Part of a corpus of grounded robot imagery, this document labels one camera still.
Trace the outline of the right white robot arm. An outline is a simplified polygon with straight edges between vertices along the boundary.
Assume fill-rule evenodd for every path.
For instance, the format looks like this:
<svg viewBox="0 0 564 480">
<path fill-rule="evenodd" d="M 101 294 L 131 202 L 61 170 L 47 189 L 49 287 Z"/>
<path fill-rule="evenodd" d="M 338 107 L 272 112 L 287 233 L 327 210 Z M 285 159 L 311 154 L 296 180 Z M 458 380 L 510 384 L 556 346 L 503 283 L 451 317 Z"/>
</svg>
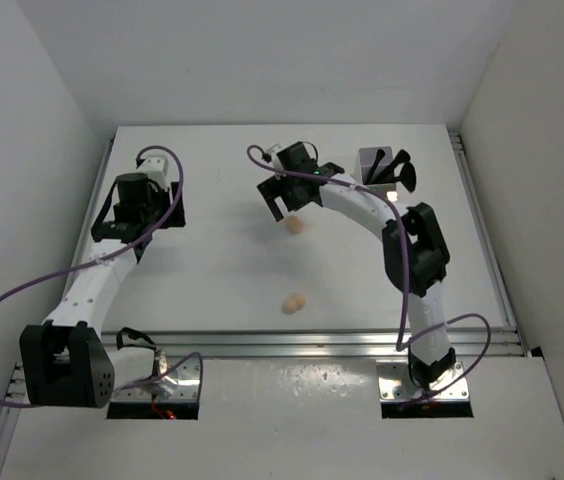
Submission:
<svg viewBox="0 0 564 480">
<path fill-rule="evenodd" d="M 257 187 L 276 220 L 314 203 L 337 212 L 381 243 L 384 270 L 401 293 L 396 347 L 408 353 L 409 375 L 424 391 L 456 361 L 445 325 L 442 282 L 450 254 L 433 209 L 392 202 L 334 164 L 319 164 L 305 145 L 247 149 L 248 158 L 271 172 Z"/>
</svg>

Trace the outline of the aluminium frame rail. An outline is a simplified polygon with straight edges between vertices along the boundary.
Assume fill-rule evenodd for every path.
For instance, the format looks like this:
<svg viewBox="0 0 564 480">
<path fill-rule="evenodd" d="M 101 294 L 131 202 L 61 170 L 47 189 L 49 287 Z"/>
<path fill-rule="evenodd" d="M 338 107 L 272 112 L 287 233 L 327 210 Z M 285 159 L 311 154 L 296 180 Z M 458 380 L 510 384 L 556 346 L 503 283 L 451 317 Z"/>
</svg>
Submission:
<svg viewBox="0 0 564 480">
<path fill-rule="evenodd" d="M 255 194 L 261 172 L 245 158 L 249 143 L 283 139 L 312 142 L 325 160 L 354 169 L 361 146 L 408 150 L 423 180 L 420 196 L 434 202 L 452 249 L 445 310 L 480 311 L 483 327 L 469 319 L 450 331 L 461 359 L 483 367 L 512 368 L 526 354 L 508 294 L 484 227 L 461 136 L 440 125 L 256 125 L 122 127 L 98 172 L 92 207 L 146 144 L 167 144 L 184 160 L 188 233 L 181 266 L 149 262 L 125 290 L 135 307 L 149 291 L 148 317 L 116 310 L 106 324 L 112 337 L 126 324 L 152 334 L 172 355 L 200 352 L 206 360 L 397 360 L 400 299 L 378 270 L 378 250 L 367 234 L 336 232 L 342 218 L 311 207 L 303 238 L 276 229 Z M 266 233 L 277 238 L 272 257 L 262 252 Z M 306 305 L 284 314 L 293 293 Z"/>
</svg>

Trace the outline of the small black blending brush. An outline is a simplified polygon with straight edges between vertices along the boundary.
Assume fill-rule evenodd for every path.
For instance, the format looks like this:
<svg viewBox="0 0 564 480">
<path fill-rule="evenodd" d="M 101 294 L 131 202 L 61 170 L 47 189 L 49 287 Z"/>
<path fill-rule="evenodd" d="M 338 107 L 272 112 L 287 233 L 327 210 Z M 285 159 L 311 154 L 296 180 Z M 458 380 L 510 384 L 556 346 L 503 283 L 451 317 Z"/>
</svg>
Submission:
<svg viewBox="0 0 564 480">
<path fill-rule="evenodd" d="M 373 180 L 373 177 L 374 177 L 374 175 L 375 175 L 375 172 L 376 172 L 376 170 L 377 170 L 379 164 L 381 163 L 381 161 L 384 159 L 385 155 L 386 155 L 386 152 L 385 152 L 384 149 L 378 149 L 378 150 L 376 151 L 375 159 L 374 159 L 374 161 L 373 161 L 371 167 L 369 168 L 369 170 L 368 170 L 368 172 L 367 172 L 367 176 L 366 176 L 366 179 L 365 179 L 365 184 L 366 184 L 366 185 L 372 183 L 372 180 Z"/>
</svg>

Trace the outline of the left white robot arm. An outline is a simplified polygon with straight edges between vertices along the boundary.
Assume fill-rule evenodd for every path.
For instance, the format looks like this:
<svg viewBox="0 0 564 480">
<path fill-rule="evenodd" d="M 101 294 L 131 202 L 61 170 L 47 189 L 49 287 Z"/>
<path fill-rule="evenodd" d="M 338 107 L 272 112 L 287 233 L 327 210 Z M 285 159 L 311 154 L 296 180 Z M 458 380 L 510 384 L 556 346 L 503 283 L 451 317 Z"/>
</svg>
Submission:
<svg viewBox="0 0 564 480">
<path fill-rule="evenodd" d="M 115 390 L 155 374 L 153 344 L 107 350 L 101 333 L 120 286 L 152 240 L 151 227 L 184 226 L 178 186 L 158 168 L 116 177 L 91 227 L 88 268 L 42 324 L 28 325 L 20 335 L 33 405 L 102 408 Z"/>
</svg>

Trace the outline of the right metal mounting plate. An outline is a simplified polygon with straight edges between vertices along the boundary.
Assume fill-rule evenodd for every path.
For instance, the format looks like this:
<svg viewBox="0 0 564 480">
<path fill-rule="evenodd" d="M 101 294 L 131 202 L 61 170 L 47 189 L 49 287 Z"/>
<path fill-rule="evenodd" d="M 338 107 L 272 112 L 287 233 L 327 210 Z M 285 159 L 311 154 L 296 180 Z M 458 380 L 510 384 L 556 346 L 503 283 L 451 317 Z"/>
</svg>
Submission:
<svg viewBox="0 0 564 480">
<path fill-rule="evenodd" d="M 379 397 L 382 404 L 407 407 L 425 403 L 469 404 L 468 382 L 461 362 L 443 372 L 428 391 L 416 385 L 405 360 L 376 363 Z"/>
</svg>

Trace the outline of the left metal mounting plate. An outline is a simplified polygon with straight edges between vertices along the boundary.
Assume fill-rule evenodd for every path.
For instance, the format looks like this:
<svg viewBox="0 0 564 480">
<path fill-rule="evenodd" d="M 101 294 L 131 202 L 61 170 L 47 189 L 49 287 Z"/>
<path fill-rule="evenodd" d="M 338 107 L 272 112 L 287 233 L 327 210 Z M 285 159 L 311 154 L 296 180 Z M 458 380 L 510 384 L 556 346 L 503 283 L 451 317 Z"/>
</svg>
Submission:
<svg viewBox="0 0 564 480">
<path fill-rule="evenodd" d="M 161 377 L 142 385 L 141 381 L 131 383 L 112 394 L 113 402 L 195 404 L 200 401 L 204 377 L 203 357 L 191 352 L 177 359 L 164 354 L 158 361 Z"/>
</svg>

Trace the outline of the large black powder brush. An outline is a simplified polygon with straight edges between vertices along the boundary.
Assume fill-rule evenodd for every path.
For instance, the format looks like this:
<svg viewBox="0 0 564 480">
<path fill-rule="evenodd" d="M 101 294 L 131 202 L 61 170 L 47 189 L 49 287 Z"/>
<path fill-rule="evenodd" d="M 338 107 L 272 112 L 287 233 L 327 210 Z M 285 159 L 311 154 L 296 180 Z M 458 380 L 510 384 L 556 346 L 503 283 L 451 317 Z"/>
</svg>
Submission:
<svg viewBox="0 0 564 480">
<path fill-rule="evenodd" d="M 399 150 L 391 163 L 376 175 L 374 182 L 376 184 L 394 183 L 396 180 L 395 171 L 397 167 L 409 162 L 410 159 L 410 155 L 404 149 Z"/>
</svg>

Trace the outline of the black fan makeup brush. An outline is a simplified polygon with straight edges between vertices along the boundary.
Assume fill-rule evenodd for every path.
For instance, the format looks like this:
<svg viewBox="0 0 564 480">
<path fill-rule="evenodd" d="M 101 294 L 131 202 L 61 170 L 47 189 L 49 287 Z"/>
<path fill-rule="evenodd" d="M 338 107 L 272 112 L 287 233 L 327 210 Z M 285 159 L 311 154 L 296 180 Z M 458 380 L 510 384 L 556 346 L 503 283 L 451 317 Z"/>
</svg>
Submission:
<svg viewBox="0 0 564 480">
<path fill-rule="evenodd" d="M 391 184 L 401 184 L 409 193 L 413 193 L 417 185 L 417 174 L 414 165 L 407 162 L 397 167 L 396 180 Z"/>
</svg>

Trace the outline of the white organizer box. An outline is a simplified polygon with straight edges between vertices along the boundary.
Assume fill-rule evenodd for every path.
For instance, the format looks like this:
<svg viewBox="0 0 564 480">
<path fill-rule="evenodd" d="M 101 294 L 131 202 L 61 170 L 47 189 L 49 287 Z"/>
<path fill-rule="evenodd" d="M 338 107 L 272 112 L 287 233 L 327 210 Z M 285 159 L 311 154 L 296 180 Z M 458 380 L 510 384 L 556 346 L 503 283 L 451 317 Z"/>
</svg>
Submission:
<svg viewBox="0 0 564 480">
<path fill-rule="evenodd" d="M 379 164 L 375 175 L 373 177 L 372 183 L 366 185 L 365 184 L 365 179 L 367 176 L 367 172 L 369 170 L 369 168 L 371 167 L 374 159 L 375 159 L 375 154 L 376 151 L 378 149 L 384 149 L 386 152 L 386 155 L 384 157 L 384 159 L 381 161 L 381 163 Z M 391 163 L 391 161 L 393 160 L 393 152 L 392 152 L 392 148 L 390 146 L 381 146 L 381 147 L 362 147 L 358 150 L 357 153 L 357 160 L 355 163 L 355 168 L 354 168 L 354 175 L 353 177 L 359 181 L 360 183 L 362 183 L 363 185 L 367 186 L 367 187 L 379 187 L 380 185 L 394 185 L 391 183 L 388 184 L 376 184 L 374 182 L 374 178 L 376 177 L 376 175 L 378 173 L 380 173 L 387 165 L 389 165 Z"/>
</svg>

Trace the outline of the metal mounting plate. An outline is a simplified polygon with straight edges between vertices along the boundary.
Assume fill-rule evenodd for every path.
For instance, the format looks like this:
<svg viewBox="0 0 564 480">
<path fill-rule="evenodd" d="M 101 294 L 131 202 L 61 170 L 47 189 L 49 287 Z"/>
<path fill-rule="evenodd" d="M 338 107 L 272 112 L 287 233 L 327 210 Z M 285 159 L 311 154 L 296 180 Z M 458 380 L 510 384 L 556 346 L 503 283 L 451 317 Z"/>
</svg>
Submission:
<svg viewBox="0 0 564 480">
<path fill-rule="evenodd" d="M 112 394 L 113 402 L 195 404 L 200 401 L 204 377 L 203 357 L 191 352 L 177 359 L 164 354 L 158 361 L 161 377 L 142 385 L 141 381 L 131 383 Z"/>
<path fill-rule="evenodd" d="M 416 385 L 405 360 L 376 363 L 379 397 L 382 404 L 407 407 L 425 403 L 469 404 L 468 382 L 461 362 L 443 372 L 428 391 Z"/>
</svg>

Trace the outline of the beige makeup sponge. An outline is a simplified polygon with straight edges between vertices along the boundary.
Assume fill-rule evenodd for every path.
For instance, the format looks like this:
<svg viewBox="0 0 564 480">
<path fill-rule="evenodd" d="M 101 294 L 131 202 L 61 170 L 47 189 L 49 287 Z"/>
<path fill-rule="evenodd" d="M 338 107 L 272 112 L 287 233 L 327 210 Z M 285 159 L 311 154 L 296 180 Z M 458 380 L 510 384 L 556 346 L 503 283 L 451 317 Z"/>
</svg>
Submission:
<svg viewBox="0 0 564 480">
<path fill-rule="evenodd" d="M 304 229 L 304 223 L 301 219 L 296 216 L 292 216 L 286 219 L 285 222 L 287 231 L 293 235 L 301 233 Z"/>
<path fill-rule="evenodd" d="M 306 305 L 306 298 L 303 294 L 299 292 L 293 292 L 282 305 L 282 311 L 284 314 L 292 315 L 298 311 L 301 311 Z"/>
</svg>

